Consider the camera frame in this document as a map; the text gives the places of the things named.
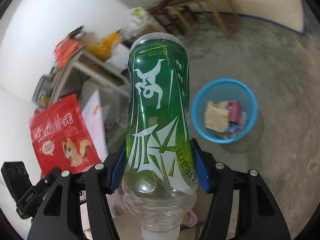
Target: white bottle cap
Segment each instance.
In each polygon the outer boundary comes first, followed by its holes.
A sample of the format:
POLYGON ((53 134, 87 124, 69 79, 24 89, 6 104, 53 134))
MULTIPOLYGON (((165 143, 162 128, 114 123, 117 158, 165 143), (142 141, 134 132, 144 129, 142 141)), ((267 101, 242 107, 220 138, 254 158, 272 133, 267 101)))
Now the white bottle cap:
POLYGON ((141 234, 144 240, 177 240, 180 233, 180 225, 170 232, 155 233, 141 227, 141 234))

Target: plastic bottle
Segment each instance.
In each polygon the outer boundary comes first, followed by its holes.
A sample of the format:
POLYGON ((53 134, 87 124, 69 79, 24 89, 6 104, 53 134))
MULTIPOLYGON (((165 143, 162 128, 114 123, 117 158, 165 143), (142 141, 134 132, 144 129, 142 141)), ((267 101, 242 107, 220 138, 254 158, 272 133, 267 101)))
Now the plastic bottle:
POLYGON ((124 202, 145 240, 176 240, 198 188, 186 118, 188 55, 178 38, 150 33, 133 44, 128 68, 124 202))

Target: plastic bucket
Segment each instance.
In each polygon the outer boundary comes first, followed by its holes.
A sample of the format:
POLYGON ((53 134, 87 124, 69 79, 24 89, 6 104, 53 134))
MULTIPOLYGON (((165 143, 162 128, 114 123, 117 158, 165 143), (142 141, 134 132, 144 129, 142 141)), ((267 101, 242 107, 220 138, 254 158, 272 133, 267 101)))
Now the plastic bucket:
POLYGON ((215 143, 232 143, 243 138, 253 127, 258 114, 257 100, 252 91, 242 82, 235 79, 218 79, 205 85, 197 93, 191 108, 191 121, 196 131, 205 139, 215 143), (208 101, 216 104, 220 101, 233 100, 241 104, 247 114, 243 131, 229 139, 221 139, 215 131, 204 127, 204 110, 208 101))

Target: squirrel illustration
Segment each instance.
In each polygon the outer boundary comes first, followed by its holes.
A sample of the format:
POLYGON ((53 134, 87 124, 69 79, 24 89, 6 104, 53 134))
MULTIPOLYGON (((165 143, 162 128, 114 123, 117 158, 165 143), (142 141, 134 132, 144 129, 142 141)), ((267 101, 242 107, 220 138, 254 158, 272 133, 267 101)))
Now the squirrel illustration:
POLYGON ((82 161, 86 160, 87 147, 91 147, 91 142, 87 139, 80 142, 79 154, 77 146, 68 138, 68 141, 62 143, 63 151, 66 158, 71 162, 71 167, 78 167, 82 161))

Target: pink can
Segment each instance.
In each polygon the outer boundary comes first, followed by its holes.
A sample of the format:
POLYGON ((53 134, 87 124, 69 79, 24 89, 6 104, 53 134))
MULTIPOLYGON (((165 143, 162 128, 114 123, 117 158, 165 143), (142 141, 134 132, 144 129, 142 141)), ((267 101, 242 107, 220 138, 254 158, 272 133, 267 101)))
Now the pink can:
POLYGON ((241 120, 241 105, 236 101, 230 101, 227 110, 229 110, 229 122, 239 124, 241 120))

